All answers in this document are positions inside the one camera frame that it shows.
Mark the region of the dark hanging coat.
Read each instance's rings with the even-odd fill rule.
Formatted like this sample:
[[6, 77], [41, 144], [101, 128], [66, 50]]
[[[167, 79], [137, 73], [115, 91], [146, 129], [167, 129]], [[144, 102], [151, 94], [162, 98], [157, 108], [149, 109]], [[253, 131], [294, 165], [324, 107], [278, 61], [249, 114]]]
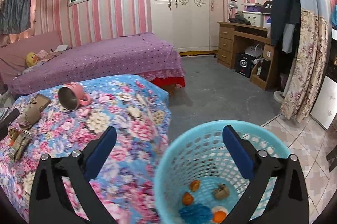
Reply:
[[273, 0], [271, 9], [271, 44], [283, 42], [285, 48], [292, 43], [292, 36], [300, 24], [300, 0]]

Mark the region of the white wardrobe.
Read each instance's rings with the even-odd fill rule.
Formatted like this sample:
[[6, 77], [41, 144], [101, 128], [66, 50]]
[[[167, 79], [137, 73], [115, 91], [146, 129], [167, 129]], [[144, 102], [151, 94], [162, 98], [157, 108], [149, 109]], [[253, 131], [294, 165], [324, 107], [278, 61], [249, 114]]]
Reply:
[[150, 0], [152, 32], [179, 53], [216, 51], [223, 0]]

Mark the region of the wooden desk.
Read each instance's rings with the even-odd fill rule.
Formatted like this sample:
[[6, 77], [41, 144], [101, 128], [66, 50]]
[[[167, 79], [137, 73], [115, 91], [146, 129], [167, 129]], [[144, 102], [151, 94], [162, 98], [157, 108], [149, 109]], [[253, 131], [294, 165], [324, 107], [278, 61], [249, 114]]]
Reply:
[[263, 49], [262, 58], [270, 61], [267, 78], [261, 79], [257, 75], [258, 67], [255, 66], [251, 72], [250, 82], [262, 90], [273, 89], [277, 81], [278, 53], [271, 45], [270, 39], [267, 38], [267, 29], [231, 22], [218, 22], [218, 24], [218, 63], [229, 69], [234, 69], [239, 53], [245, 52], [249, 46], [260, 45]]

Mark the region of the floral blue quilt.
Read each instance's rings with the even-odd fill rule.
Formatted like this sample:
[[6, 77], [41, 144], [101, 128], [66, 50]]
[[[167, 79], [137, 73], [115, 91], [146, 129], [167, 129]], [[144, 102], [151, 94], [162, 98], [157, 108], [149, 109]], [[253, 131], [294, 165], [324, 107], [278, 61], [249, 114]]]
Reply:
[[140, 76], [81, 83], [91, 98], [69, 112], [59, 87], [29, 131], [21, 159], [1, 141], [1, 202], [26, 223], [160, 223], [154, 171], [168, 145], [169, 94]]

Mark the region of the brown paper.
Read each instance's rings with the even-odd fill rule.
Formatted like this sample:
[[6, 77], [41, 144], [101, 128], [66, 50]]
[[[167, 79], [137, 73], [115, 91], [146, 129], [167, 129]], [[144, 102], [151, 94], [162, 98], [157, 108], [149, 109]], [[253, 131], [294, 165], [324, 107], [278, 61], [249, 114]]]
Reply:
[[216, 200], [223, 200], [228, 198], [229, 195], [229, 188], [225, 184], [218, 184], [217, 188], [214, 190], [214, 198]]

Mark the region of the black box under desk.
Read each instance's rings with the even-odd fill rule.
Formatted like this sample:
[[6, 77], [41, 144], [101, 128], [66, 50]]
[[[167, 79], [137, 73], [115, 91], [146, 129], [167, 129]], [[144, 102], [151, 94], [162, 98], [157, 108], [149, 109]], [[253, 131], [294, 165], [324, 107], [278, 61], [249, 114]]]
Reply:
[[235, 71], [246, 78], [251, 77], [251, 72], [255, 66], [253, 61], [255, 57], [246, 53], [237, 53], [235, 56]]

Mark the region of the tan slipper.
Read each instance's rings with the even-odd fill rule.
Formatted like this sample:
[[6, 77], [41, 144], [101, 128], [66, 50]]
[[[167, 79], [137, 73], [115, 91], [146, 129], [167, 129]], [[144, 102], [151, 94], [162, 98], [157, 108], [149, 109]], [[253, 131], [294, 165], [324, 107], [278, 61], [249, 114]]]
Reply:
[[29, 106], [19, 121], [19, 127], [21, 129], [28, 130], [32, 128], [40, 119], [41, 119], [40, 108], [36, 105]]

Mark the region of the pink steel-lined mug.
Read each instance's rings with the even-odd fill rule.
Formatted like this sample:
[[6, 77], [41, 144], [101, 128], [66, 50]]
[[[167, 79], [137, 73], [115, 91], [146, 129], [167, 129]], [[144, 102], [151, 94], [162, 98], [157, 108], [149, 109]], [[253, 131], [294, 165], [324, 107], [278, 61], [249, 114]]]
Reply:
[[75, 82], [65, 84], [58, 90], [58, 100], [68, 111], [91, 104], [91, 97], [84, 92], [82, 85]]

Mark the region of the light blue plastic basket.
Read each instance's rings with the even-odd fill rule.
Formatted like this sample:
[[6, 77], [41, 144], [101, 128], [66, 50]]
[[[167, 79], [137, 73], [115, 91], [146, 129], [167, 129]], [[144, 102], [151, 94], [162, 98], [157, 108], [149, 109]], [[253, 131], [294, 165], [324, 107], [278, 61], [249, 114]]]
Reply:
[[[179, 210], [182, 196], [190, 193], [194, 204], [212, 209], [223, 206], [228, 214], [247, 189], [249, 180], [240, 174], [222, 139], [223, 128], [233, 127], [239, 137], [256, 150], [265, 150], [272, 157], [287, 158], [290, 154], [283, 142], [266, 129], [244, 121], [221, 120], [201, 124], [180, 135], [165, 151], [155, 172], [154, 198], [161, 223], [184, 223]], [[189, 184], [200, 180], [197, 191]], [[228, 198], [216, 200], [214, 190], [225, 184]]]

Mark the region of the purple polka-dot bed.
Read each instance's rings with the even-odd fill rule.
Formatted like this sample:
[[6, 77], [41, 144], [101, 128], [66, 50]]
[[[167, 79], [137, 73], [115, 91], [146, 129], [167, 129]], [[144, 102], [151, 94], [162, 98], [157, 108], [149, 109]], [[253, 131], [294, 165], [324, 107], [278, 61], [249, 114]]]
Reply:
[[122, 74], [139, 75], [167, 88], [185, 86], [185, 71], [173, 45], [153, 33], [119, 37], [73, 47], [7, 83], [14, 94]]

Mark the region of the dark grey window curtain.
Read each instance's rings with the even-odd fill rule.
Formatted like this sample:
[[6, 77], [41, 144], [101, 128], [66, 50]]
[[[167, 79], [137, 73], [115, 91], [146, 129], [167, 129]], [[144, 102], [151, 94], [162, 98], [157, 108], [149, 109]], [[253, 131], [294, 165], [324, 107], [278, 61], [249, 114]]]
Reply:
[[26, 31], [31, 26], [31, 0], [4, 0], [1, 7], [1, 34]]

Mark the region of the newspaper wrapper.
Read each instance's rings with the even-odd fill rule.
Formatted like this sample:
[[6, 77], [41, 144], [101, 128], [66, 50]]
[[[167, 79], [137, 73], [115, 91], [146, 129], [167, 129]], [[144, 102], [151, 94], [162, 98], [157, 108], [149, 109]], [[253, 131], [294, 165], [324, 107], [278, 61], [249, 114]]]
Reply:
[[12, 147], [9, 149], [9, 157], [13, 162], [18, 162], [28, 144], [31, 141], [31, 133], [27, 130], [22, 131], [16, 140], [14, 141]]

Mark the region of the floral curtain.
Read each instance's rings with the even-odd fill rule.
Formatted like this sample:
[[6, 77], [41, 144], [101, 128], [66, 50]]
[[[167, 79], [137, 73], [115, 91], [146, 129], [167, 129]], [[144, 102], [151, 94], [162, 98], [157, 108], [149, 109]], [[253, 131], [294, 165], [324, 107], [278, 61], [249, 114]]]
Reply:
[[314, 12], [301, 10], [300, 38], [290, 87], [281, 104], [286, 119], [301, 123], [316, 100], [328, 49], [328, 23]]

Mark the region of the yellow duck plush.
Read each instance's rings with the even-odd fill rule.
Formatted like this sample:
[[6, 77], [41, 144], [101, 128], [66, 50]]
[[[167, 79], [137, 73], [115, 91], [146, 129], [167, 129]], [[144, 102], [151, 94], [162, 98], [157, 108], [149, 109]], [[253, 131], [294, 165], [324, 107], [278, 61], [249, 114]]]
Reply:
[[32, 67], [38, 63], [38, 56], [34, 52], [30, 52], [25, 59], [27, 67]]

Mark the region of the orange ball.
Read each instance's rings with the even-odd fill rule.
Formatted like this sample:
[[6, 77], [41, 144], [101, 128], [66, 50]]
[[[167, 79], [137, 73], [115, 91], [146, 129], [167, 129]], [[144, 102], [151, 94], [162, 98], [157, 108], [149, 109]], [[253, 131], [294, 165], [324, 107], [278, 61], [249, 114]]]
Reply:
[[223, 206], [215, 206], [211, 209], [211, 212], [213, 214], [211, 221], [216, 224], [222, 223], [228, 214], [227, 209]]

